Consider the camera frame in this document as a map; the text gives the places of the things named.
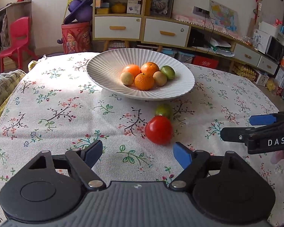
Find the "brown kiwi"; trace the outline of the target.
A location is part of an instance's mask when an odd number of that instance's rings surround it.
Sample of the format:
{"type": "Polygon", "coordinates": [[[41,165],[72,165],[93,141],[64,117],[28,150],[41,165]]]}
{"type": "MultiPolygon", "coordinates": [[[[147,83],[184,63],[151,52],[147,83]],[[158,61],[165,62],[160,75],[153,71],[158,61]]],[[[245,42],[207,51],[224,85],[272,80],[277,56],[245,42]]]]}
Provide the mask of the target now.
{"type": "Polygon", "coordinates": [[[162,87],[167,83],[167,77],[161,71],[157,71],[153,74],[154,81],[157,86],[162,87]]]}

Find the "green lime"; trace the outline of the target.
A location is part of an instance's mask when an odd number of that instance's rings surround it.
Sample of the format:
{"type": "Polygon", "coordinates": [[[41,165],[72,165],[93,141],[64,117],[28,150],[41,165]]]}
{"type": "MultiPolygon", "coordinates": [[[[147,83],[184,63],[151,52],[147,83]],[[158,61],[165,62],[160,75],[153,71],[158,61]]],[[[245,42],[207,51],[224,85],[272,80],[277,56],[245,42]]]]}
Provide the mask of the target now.
{"type": "Polygon", "coordinates": [[[172,116],[172,108],[169,104],[163,103],[157,106],[155,116],[164,116],[168,119],[172,116]]]}
{"type": "Polygon", "coordinates": [[[162,66],[161,67],[161,72],[166,75],[168,80],[173,80],[175,79],[175,71],[172,67],[170,66],[162,66]]]}

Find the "rough mandarin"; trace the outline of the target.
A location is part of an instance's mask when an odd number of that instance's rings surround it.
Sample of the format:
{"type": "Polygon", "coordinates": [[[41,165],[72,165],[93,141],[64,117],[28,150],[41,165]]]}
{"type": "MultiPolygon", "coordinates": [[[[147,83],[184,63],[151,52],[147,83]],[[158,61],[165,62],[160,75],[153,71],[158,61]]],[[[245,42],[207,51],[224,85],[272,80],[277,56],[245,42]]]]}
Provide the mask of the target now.
{"type": "Polygon", "coordinates": [[[135,87],[141,91],[148,91],[154,86],[154,78],[153,76],[147,73],[140,73],[135,77],[134,84],[135,87]]]}

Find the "smooth orange tomato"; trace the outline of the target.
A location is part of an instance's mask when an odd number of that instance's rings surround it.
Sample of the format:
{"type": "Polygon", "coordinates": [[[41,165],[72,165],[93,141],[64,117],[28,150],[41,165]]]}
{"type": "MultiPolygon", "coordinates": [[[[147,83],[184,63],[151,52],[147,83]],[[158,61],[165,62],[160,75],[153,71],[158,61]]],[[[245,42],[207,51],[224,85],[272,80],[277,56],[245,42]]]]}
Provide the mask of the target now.
{"type": "Polygon", "coordinates": [[[131,73],[134,78],[141,73],[140,67],[135,64],[130,64],[124,67],[123,72],[129,72],[131,73]]]}

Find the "mandarin orange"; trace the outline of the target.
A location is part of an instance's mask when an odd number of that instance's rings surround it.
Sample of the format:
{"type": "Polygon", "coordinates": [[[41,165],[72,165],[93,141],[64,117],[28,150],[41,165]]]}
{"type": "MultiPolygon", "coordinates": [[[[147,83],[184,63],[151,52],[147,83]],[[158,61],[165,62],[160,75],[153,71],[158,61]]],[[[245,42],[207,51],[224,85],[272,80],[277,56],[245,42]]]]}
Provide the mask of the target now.
{"type": "Polygon", "coordinates": [[[145,64],[143,64],[140,68],[141,73],[147,73],[151,76],[154,75],[154,73],[160,71],[158,65],[154,62],[147,62],[145,64]]]}

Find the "red tomato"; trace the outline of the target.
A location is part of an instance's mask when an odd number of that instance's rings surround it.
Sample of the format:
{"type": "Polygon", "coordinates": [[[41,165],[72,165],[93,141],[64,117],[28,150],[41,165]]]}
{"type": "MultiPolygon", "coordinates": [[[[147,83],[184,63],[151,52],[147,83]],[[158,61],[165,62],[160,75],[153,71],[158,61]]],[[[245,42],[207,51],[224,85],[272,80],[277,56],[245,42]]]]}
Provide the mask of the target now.
{"type": "Polygon", "coordinates": [[[171,121],[165,116],[153,117],[145,126],[145,135],[157,145],[167,145],[173,136],[171,121]]]}

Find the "floral tablecloth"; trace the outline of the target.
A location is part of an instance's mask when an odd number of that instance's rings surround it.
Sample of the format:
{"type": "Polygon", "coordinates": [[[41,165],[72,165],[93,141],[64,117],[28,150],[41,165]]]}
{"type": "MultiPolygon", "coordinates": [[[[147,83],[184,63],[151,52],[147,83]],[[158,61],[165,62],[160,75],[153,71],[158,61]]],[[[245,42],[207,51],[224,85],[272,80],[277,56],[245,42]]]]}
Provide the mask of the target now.
{"type": "MultiPolygon", "coordinates": [[[[99,87],[87,73],[92,57],[81,53],[45,58],[18,84],[0,118],[0,190],[40,151],[64,154],[97,139],[104,148],[93,170],[106,183],[170,183],[182,171],[171,145],[156,145],[145,135],[158,103],[99,87]]],[[[274,189],[269,221],[284,224],[284,164],[272,164],[270,154],[249,155],[243,144],[220,138],[222,128],[248,126],[250,116],[275,113],[277,107],[247,79],[200,66],[188,69],[196,81],[193,90],[169,101],[173,141],[212,155],[235,151],[274,189]]],[[[4,221],[0,207],[0,225],[4,221]]]]}

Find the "red storage box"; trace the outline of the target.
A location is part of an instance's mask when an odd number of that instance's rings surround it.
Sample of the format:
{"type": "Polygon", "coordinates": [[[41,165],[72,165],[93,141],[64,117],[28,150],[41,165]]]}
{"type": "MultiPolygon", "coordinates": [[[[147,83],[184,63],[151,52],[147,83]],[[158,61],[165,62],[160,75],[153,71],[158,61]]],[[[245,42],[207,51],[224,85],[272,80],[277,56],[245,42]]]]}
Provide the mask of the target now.
{"type": "Polygon", "coordinates": [[[216,69],[218,66],[218,60],[212,58],[206,58],[196,55],[192,61],[194,65],[216,69]]]}

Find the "white ribbed plate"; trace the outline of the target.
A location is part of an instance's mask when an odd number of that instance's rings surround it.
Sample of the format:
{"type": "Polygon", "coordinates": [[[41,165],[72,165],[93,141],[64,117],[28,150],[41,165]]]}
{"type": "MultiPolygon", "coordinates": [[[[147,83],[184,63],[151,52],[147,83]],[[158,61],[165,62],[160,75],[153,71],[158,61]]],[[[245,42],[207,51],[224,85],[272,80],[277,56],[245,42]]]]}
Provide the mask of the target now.
{"type": "Polygon", "coordinates": [[[103,89],[136,100],[171,100],[191,91],[192,72],[159,52],[122,48],[96,55],[87,64],[91,80],[103,89]]]}

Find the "low wooden sideboard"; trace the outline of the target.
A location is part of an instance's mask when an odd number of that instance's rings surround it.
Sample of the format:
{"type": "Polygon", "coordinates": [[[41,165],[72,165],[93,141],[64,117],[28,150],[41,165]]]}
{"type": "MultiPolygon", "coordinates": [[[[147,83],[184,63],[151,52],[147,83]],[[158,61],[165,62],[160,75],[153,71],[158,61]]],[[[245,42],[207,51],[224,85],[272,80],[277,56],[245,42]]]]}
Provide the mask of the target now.
{"type": "Polygon", "coordinates": [[[190,50],[203,55],[209,54],[224,58],[234,63],[240,63],[274,75],[278,64],[269,59],[259,50],[214,28],[213,23],[207,25],[210,19],[205,19],[201,25],[165,19],[162,17],[143,16],[141,26],[141,42],[190,50]]]}

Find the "grey woven cushion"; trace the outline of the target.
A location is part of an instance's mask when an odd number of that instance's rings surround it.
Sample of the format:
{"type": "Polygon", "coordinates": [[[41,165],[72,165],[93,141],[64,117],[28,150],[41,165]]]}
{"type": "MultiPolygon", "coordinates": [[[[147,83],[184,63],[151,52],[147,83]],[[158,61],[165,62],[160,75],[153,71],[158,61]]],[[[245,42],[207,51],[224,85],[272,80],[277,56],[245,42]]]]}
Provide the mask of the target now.
{"type": "Polygon", "coordinates": [[[0,106],[12,94],[26,73],[22,70],[0,73],[0,106]]]}

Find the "colourful map board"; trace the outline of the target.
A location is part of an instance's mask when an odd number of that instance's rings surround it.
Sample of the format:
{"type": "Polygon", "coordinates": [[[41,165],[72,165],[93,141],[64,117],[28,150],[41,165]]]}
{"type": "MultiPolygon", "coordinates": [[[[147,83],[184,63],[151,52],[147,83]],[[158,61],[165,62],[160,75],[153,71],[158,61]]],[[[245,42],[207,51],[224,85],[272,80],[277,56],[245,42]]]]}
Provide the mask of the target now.
{"type": "Polygon", "coordinates": [[[238,31],[239,19],[237,12],[213,0],[209,1],[210,17],[215,24],[232,32],[238,31]]]}

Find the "red decorated bucket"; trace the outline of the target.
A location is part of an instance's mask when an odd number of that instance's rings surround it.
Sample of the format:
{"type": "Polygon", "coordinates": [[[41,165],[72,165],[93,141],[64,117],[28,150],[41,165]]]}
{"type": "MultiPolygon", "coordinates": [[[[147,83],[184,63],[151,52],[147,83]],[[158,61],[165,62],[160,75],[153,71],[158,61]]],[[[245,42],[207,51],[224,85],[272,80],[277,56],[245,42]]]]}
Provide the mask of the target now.
{"type": "Polygon", "coordinates": [[[61,31],[64,54],[89,52],[92,50],[90,22],[62,24],[61,31]]]}

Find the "red plastic chair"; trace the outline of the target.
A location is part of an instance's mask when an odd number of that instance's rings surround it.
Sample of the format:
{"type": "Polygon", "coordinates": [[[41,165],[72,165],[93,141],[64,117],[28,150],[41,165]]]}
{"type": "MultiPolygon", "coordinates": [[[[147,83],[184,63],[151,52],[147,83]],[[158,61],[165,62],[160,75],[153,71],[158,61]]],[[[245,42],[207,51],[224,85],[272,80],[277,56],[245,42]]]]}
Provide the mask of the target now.
{"type": "Polygon", "coordinates": [[[31,18],[21,17],[11,23],[11,46],[0,52],[0,68],[4,72],[4,59],[10,58],[17,63],[18,69],[23,68],[23,52],[26,52],[32,59],[37,60],[38,56],[29,49],[30,45],[31,18]]]}

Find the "purple toy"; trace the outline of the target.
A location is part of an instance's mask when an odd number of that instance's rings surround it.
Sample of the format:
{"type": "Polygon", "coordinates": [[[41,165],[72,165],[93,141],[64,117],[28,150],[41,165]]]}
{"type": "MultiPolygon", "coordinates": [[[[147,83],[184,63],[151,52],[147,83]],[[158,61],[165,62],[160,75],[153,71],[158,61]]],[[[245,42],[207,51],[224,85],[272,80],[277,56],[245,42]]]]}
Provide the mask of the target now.
{"type": "MultiPolygon", "coordinates": [[[[93,0],[69,0],[66,10],[70,14],[65,15],[62,24],[90,22],[91,25],[93,18],[92,3],[93,0]]],[[[62,40],[57,40],[57,43],[62,45],[62,40]]]]}

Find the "orange pumpkin pot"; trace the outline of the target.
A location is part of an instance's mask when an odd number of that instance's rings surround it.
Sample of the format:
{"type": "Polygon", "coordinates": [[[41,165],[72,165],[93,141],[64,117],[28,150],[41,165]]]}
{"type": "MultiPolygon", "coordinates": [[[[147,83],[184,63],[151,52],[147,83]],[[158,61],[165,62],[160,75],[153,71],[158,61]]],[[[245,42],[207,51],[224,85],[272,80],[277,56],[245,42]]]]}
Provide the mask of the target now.
{"type": "Polygon", "coordinates": [[[127,12],[127,6],[124,3],[115,3],[111,6],[111,12],[113,14],[125,14],[127,12]]]}

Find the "wooden shelf cabinet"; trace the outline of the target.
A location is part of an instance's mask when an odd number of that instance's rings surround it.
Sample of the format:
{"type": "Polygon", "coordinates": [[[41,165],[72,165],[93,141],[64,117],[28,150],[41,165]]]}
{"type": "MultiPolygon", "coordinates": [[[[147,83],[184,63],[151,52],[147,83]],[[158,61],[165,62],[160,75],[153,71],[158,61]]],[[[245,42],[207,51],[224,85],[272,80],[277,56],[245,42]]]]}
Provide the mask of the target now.
{"type": "Polygon", "coordinates": [[[123,42],[126,48],[143,36],[146,0],[93,0],[92,38],[104,44],[123,42]]]}

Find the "white small box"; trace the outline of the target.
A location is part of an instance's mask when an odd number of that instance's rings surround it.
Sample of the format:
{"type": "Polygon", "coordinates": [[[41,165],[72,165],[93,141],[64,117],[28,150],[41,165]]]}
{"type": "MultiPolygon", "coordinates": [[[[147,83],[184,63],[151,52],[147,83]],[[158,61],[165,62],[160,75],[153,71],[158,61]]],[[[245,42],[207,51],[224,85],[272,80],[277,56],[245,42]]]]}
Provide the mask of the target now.
{"type": "Polygon", "coordinates": [[[141,0],[128,0],[127,2],[127,14],[138,14],[141,11],[141,0]]]}

